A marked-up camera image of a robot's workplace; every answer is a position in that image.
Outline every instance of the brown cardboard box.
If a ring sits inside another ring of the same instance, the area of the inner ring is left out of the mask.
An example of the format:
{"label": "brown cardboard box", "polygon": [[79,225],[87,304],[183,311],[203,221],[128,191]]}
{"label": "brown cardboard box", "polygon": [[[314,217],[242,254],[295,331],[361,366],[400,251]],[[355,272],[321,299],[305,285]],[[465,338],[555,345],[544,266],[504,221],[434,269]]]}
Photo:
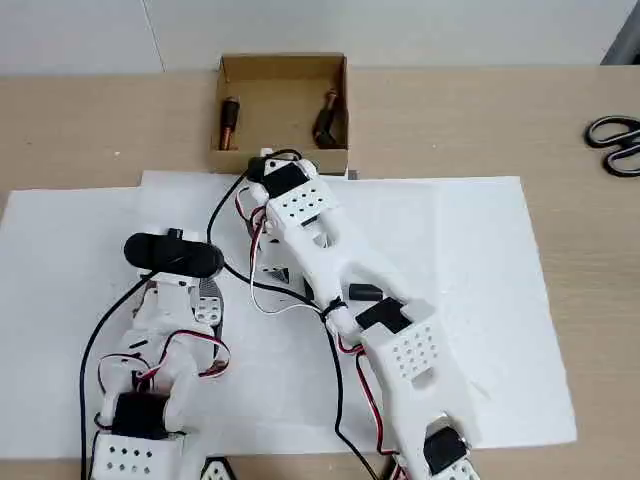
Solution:
{"label": "brown cardboard box", "polygon": [[[223,55],[211,136],[213,170],[241,173],[263,147],[295,148],[321,173],[343,174],[348,161],[347,60],[342,54]],[[320,150],[313,124],[329,89],[338,92],[331,133],[343,148]],[[232,150],[218,149],[220,111],[227,97],[240,102]]]}

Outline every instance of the beige table surface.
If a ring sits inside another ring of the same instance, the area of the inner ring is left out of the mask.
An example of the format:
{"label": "beige table surface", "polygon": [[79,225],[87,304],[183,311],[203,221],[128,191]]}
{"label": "beige table surface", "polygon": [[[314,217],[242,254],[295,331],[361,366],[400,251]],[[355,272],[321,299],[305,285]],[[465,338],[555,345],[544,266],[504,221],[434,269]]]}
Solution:
{"label": "beige table surface", "polygon": [[[640,116],[640,68],[352,70],[349,82],[362,177],[522,177],[579,440],[477,452],[482,477],[637,478],[640,179],[606,175],[580,134],[600,115]],[[206,170],[214,85],[206,73],[0,79],[0,191]],[[367,478],[348,455],[232,463],[239,480]],[[77,479],[78,462],[0,462],[0,478]]]}

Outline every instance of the black scissor handle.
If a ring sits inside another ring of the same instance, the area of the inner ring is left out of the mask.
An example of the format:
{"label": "black scissor handle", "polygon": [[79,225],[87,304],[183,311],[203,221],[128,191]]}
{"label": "black scissor handle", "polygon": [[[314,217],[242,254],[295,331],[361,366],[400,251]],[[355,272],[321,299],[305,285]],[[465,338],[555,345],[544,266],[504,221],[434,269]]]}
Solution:
{"label": "black scissor handle", "polygon": [[[596,137],[595,132],[598,128],[602,127],[603,125],[611,124],[627,127],[628,131],[623,133],[616,133],[615,135],[611,135],[602,139]],[[597,120],[590,123],[585,129],[583,136],[585,143],[591,148],[605,148],[612,147],[614,145],[629,147],[634,139],[638,139],[640,141],[640,120],[633,117],[626,117],[624,115],[607,115],[606,117],[598,118]]]}
{"label": "black scissor handle", "polygon": [[602,159],[602,167],[611,175],[616,177],[640,177],[640,167],[638,168],[620,168],[616,166],[616,162],[622,158],[630,157],[636,153],[640,154],[640,142],[630,142],[626,148],[611,152]]}

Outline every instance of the white paper sheet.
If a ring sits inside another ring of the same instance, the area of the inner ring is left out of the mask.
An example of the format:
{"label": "white paper sheet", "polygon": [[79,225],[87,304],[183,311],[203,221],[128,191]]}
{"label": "white paper sheet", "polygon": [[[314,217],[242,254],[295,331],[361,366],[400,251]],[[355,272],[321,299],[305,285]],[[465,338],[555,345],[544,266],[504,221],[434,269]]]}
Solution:
{"label": "white paper sheet", "polygon": [[[99,317],[135,282],[122,241],[137,223],[135,188],[24,191],[0,225],[0,457],[78,457],[80,359]],[[97,354],[131,324],[133,303],[98,338],[88,404],[100,398]]]}
{"label": "white paper sheet", "polygon": [[[206,223],[216,199],[231,181],[232,177],[222,175],[145,172],[142,218],[184,222],[185,228],[197,228]],[[444,313],[454,353],[472,385],[483,434],[478,447],[574,441],[575,420],[566,374],[519,179],[329,181],[369,238],[413,282],[423,285],[425,296]],[[386,222],[381,225],[379,218],[384,214]],[[220,224],[214,227],[214,242],[246,272],[246,240],[238,243],[237,235],[230,233],[241,230],[231,204],[216,222]],[[240,303],[239,311],[255,316],[249,297],[236,297],[236,288],[229,284],[227,290],[233,292],[233,302],[237,299]],[[272,295],[261,294],[260,298]],[[281,320],[262,317],[262,321]],[[285,328],[288,322],[282,320]],[[311,331],[301,333],[313,335]],[[268,338],[275,340],[287,334],[278,327],[270,335]],[[314,348],[321,350],[324,338],[317,336],[315,340]],[[300,374],[308,368],[293,348],[273,348],[269,357],[278,359],[278,364],[290,363]],[[345,371],[352,374],[352,366],[346,366]],[[323,388],[308,388],[313,394],[309,394],[305,408],[317,405],[320,409]],[[265,388],[260,402],[254,402],[288,405],[280,390],[270,391]],[[359,392],[348,391],[346,398],[354,406],[362,403]],[[288,418],[295,423],[295,416]],[[362,433],[369,435],[370,429]],[[319,431],[309,444],[323,450],[330,445],[330,437],[331,432]],[[361,440],[366,444],[369,438]]]}
{"label": "white paper sheet", "polygon": [[[144,183],[139,199],[136,189],[10,197],[0,227],[0,375],[6,388],[0,426],[18,433],[0,440],[0,457],[77,456],[79,360],[99,316],[135,280],[122,256],[125,239],[141,222],[203,229],[228,179],[150,173]],[[379,212],[351,213],[362,228],[373,229],[377,246],[421,282],[446,313],[454,352],[474,385],[485,436],[480,446],[574,440],[564,368],[517,179],[440,181],[427,188],[393,184],[359,181],[341,187],[336,181],[334,189],[345,202],[349,195],[360,202],[368,196],[377,202],[369,204],[375,209],[385,208],[384,198],[390,198],[385,236],[372,221]],[[429,208],[434,192],[435,220]],[[137,216],[137,209],[143,215]],[[227,243],[227,258],[246,272],[246,232],[231,206],[224,212],[214,241]],[[429,247],[433,241],[437,245]],[[233,368],[203,383],[194,397],[193,418],[202,415],[205,421],[190,452],[344,451],[333,434],[335,377],[318,321],[304,310],[278,317],[256,314],[244,286],[227,275],[219,283]],[[281,300],[262,292],[259,298],[267,306]],[[93,365],[127,328],[132,305],[100,337]],[[352,359],[343,359],[343,367],[344,431],[371,451],[375,429]],[[95,411],[99,397],[91,367],[87,378],[89,411]]]}

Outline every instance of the white 3d-printed part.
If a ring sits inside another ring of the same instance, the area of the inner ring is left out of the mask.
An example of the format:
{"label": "white 3d-printed part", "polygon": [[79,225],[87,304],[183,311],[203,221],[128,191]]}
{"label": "white 3d-printed part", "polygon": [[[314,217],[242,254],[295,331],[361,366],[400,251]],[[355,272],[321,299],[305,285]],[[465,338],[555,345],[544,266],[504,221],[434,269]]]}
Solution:
{"label": "white 3d-printed part", "polygon": [[362,343],[382,387],[385,425],[393,431],[409,478],[426,479],[430,472],[423,447],[429,425],[447,415],[470,443],[480,434],[467,382],[433,308],[415,300],[401,312],[411,325],[393,334],[375,324],[362,333]]}
{"label": "white 3d-printed part", "polygon": [[480,480],[480,477],[473,469],[473,465],[466,458],[458,460],[449,468],[445,468],[438,475],[433,477],[434,480]]}
{"label": "white 3d-printed part", "polygon": [[277,218],[281,225],[300,225],[337,205],[338,201],[327,184],[315,178],[272,198],[267,204],[267,218]]}
{"label": "white 3d-printed part", "polygon": [[146,440],[100,434],[93,457],[92,480],[175,480],[182,438]]}

